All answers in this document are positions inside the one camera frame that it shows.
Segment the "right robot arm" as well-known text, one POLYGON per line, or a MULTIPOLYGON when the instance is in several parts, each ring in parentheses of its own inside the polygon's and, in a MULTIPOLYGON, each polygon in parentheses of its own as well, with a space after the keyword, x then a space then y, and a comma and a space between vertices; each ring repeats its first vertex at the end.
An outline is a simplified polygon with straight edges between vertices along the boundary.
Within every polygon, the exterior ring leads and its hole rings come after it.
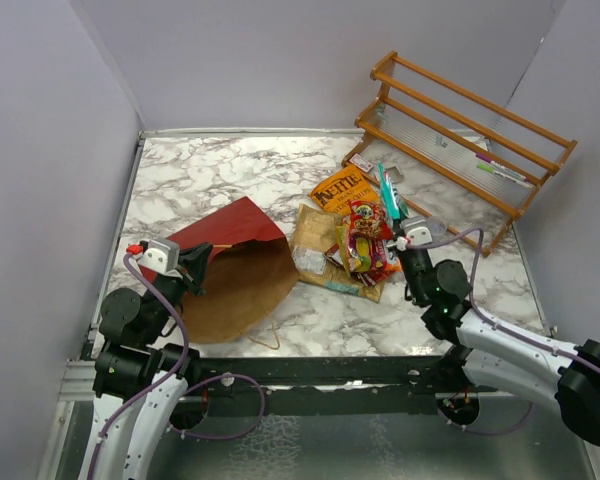
POLYGON ((420 248, 396 254, 427 330, 464 356, 440 365, 447 389, 473 384, 512 393, 555 411, 572 433, 600 447, 600 342, 572 344, 489 315, 475 306, 474 276, 460 262, 432 263, 420 248))

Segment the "red nut mix bag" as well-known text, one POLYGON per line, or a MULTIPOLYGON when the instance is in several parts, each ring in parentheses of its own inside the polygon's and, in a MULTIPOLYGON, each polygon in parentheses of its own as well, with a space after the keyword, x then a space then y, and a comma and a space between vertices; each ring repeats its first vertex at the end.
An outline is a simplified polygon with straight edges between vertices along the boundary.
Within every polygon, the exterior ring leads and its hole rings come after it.
POLYGON ((377 202, 349 202, 349 232, 371 240, 391 240, 393 232, 387 223, 385 209, 377 202))

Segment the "brown red paper bag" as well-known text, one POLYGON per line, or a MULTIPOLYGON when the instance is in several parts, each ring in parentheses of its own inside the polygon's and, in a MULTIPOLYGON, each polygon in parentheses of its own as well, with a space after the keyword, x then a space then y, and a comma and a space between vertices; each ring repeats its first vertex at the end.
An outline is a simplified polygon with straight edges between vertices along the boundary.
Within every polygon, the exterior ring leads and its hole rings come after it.
POLYGON ((252 200, 240 198, 169 236, 181 248, 213 251, 204 294, 187 293, 183 320, 195 344, 227 343, 259 324, 284 300, 299 272, 283 232, 252 200))

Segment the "teal Fox's candy bag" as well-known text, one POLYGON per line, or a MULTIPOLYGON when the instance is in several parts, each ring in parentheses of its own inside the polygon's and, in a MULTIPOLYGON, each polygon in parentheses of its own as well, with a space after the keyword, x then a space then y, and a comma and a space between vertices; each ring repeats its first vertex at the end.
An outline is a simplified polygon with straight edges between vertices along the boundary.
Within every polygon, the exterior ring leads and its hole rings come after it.
POLYGON ((378 163, 377 175, 380 184, 380 195, 391 221, 402 221, 409 217, 409 210, 402 196, 382 163, 378 163))

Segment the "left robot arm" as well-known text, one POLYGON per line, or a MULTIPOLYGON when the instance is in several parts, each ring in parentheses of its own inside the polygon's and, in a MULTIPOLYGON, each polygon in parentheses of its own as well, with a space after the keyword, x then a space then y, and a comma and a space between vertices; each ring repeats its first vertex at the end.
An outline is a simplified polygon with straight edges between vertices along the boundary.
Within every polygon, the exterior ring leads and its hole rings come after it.
POLYGON ((178 400, 200 385, 182 300, 203 294, 213 252, 167 239, 127 247, 123 263, 146 288, 118 288, 102 301, 104 345, 95 361, 91 431, 82 479, 144 479, 178 400))

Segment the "orange Kettle chips bag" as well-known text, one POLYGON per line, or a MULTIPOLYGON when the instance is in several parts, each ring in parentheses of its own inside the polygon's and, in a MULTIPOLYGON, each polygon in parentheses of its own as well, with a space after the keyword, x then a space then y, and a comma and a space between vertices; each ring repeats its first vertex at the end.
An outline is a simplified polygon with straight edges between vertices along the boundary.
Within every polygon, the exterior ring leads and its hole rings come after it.
POLYGON ((346 215, 355 201, 378 202, 379 196, 363 172, 349 165, 319 183, 309 194, 323 211, 346 215))

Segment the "orange Fox's fruits candy bag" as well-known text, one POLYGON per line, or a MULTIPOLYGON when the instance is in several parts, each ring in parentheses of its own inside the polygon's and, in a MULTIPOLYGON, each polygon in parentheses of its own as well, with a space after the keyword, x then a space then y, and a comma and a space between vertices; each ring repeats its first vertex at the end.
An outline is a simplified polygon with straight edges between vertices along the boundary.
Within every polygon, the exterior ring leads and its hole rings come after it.
POLYGON ((338 226, 335 231, 340 258, 349 275, 402 270, 398 257, 389 249, 387 240, 353 234, 348 226, 338 226))

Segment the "gold snack bag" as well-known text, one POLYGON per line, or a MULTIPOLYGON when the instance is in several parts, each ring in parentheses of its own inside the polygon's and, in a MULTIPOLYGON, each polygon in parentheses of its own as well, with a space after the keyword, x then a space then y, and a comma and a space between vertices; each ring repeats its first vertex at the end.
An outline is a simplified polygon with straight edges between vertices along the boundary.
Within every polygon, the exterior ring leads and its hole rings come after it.
POLYGON ((337 246, 336 227, 341 223, 341 215, 316 210, 306 204, 299 206, 289 246, 300 280, 378 303, 383 283, 365 286, 324 256, 331 247, 337 246))

